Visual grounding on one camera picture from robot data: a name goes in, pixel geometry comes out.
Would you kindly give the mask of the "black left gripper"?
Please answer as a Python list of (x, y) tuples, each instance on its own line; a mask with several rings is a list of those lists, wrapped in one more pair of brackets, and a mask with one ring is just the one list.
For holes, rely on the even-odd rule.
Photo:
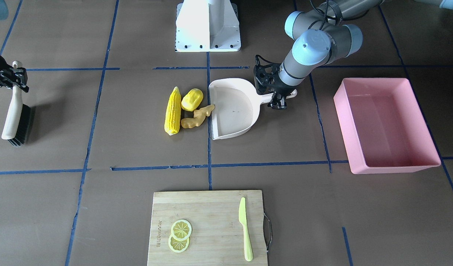
[(255, 55), (254, 84), (259, 95), (272, 94), (267, 104), (272, 109), (287, 109), (286, 97), (290, 95), (290, 86), (280, 80), (280, 63), (270, 62), (260, 55)]

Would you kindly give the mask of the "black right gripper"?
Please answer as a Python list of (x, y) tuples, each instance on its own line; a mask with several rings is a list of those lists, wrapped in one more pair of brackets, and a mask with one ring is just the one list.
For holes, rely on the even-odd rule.
[(12, 89), (16, 85), (28, 93), (27, 78), (27, 69), (24, 67), (2, 69), (0, 70), (0, 88), (4, 86)]

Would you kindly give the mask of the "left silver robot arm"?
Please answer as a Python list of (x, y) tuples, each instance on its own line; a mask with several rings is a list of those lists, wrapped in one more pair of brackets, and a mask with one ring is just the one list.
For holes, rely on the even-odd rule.
[[(292, 12), (284, 23), (286, 34), (294, 40), (281, 63), (260, 62), (255, 56), (254, 86), (251, 99), (276, 110), (287, 108), (286, 99), (296, 96), (296, 88), (319, 67), (346, 58), (363, 45), (361, 29), (350, 24), (364, 17), (381, 0), (327, 0), (319, 6), (310, 3), (309, 12)], [(446, 29), (446, 14), (426, 18), (423, 26), (402, 22), (398, 30), (407, 34), (406, 49), (414, 50), (421, 59), (453, 59), (453, 29)]]

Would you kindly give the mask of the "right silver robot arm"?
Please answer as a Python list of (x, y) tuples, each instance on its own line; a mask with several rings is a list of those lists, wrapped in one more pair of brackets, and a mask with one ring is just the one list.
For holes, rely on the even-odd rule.
[(29, 92), (27, 86), (27, 70), (23, 67), (15, 67), (7, 64), (0, 55), (0, 88), (12, 89), (14, 85), (19, 86), (25, 93)]

